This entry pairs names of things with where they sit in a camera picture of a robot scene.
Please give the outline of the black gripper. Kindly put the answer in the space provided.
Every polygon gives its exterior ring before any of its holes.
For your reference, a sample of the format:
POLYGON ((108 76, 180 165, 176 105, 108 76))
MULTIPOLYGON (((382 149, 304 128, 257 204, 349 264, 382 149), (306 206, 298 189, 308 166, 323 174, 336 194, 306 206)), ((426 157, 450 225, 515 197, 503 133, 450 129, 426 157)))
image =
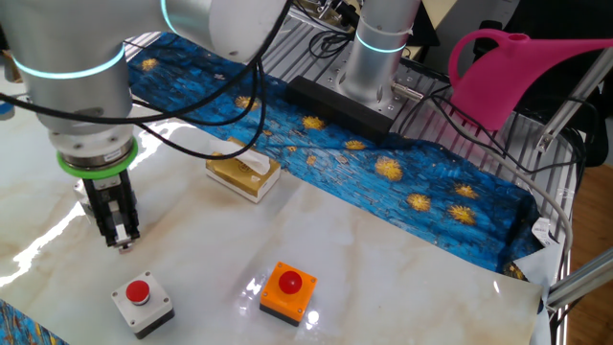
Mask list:
POLYGON ((106 179, 83 179, 93 217, 107 245, 121 253, 129 251, 137 239, 139 219, 137 199, 127 171, 106 179))

